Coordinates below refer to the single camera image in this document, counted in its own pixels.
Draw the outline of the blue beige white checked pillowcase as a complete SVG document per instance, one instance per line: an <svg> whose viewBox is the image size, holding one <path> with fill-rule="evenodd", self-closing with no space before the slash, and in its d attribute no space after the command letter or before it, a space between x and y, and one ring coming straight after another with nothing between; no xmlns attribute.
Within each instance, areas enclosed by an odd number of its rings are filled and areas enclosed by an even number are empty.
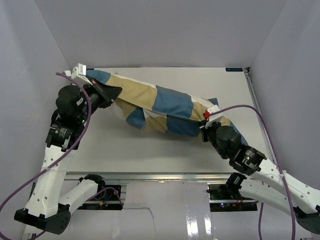
<svg viewBox="0 0 320 240"><path fill-rule="evenodd" d="M104 87L120 87L110 106L114 115L141 131L159 131L188 137L201 135L200 123L208 108L219 105L216 98L204 99L132 78L100 70L87 70Z"/></svg>

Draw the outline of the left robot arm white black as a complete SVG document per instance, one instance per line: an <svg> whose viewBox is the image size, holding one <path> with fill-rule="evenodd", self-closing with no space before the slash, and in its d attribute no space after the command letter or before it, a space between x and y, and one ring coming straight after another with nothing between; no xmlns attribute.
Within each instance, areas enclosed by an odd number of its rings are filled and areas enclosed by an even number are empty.
<svg viewBox="0 0 320 240"><path fill-rule="evenodd" d="M46 137L45 155L33 193L26 206L15 212L14 219L45 232L60 235L67 228L71 215L88 200L105 196L102 176L88 174L65 195L60 192L69 165L88 127L88 115L99 108L110 107L122 88L99 83L86 84L83 90L67 85L58 92L57 109L51 117Z"/></svg>

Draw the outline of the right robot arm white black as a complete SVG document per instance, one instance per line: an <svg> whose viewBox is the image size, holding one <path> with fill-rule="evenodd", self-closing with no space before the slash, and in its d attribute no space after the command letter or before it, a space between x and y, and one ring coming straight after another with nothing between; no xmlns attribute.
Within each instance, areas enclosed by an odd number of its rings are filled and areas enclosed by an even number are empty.
<svg viewBox="0 0 320 240"><path fill-rule="evenodd" d="M226 183L226 195L256 199L292 217L305 230L320 233L320 191L281 170L257 149L243 144L232 126L212 122L200 127L202 140L209 142L236 171Z"/></svg>

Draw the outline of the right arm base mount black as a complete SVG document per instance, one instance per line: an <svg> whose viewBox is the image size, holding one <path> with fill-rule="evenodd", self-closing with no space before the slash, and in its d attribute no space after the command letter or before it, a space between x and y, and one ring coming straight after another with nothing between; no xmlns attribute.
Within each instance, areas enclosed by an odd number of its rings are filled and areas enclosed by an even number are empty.
<svg viewBox="0 0 320 240"><path fill-rule="evenodd" d="M240 194L240 189L242 188L242 183L248 178L240 173L232 173L224 184L210 184L206 190L209 195L209 199L214 200L230 200L231 203L220 203L220 207L223 209L227 208L238 208L244 207L245 205L256 205L257 200L244 197Z"/></svg>

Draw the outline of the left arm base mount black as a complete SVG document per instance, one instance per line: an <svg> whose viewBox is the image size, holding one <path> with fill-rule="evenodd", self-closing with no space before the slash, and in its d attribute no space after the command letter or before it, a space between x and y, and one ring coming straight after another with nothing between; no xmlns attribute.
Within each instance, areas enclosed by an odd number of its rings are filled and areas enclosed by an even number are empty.
<svg viewBox="0 0 320 240"><path fill-rule="evenodd" d="M120 184L107 184L105 179L97 174L88 174L79 178L80 185L89 185L89 190L85 192L84 202L99 201L100 206L108 205L109 201L117 201L122 205Z"/></svg>

